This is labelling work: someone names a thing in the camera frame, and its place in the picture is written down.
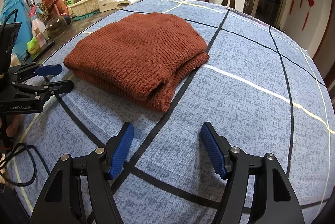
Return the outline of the person's left hand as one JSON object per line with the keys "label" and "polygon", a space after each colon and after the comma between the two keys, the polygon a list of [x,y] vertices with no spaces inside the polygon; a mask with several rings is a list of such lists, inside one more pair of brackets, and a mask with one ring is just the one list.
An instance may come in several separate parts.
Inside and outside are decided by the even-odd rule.
{"label": "person's left hand", "polygon": [[21,128],[23,122],[22,115],[7,115],[5,118],[5,125],[0,121],[1,129],[5,128],[8,137],[13,137]]}

